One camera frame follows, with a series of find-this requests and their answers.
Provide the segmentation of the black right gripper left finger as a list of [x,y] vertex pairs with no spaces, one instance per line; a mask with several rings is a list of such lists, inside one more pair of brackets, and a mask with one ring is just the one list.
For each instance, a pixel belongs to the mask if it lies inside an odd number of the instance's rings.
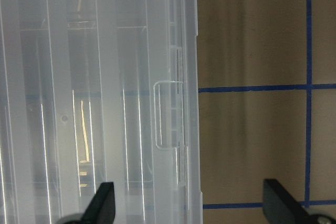
[[113,182],[103,182],[82,214],[62,217],[58,223],[114,223],[116,216]]

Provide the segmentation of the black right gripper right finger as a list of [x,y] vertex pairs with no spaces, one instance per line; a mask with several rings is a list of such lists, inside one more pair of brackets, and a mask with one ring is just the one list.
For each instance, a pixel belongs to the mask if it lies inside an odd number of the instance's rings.
[[335,223],[335,218],[306,211],[276,179],[263,181],[263,214],[271,224]]

